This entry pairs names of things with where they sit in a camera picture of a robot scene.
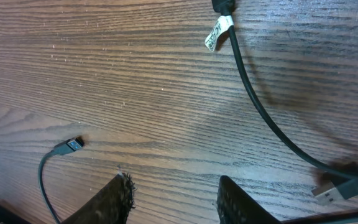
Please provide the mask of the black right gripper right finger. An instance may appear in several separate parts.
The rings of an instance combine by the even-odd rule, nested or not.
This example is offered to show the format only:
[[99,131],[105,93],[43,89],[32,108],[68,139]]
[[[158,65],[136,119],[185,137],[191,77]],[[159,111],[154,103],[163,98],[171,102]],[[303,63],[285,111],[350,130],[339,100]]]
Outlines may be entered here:
[[281,224],[226,175],[219,180],[216,207],[220,224]]

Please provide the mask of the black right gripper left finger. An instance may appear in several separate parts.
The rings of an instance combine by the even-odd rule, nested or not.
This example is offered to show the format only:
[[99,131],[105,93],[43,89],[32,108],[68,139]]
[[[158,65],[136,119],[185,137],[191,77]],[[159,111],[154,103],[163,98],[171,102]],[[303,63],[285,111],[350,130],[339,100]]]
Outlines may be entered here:
[[117,174],[62,224],[126,224],[134,206],[135,186],[127,173]]

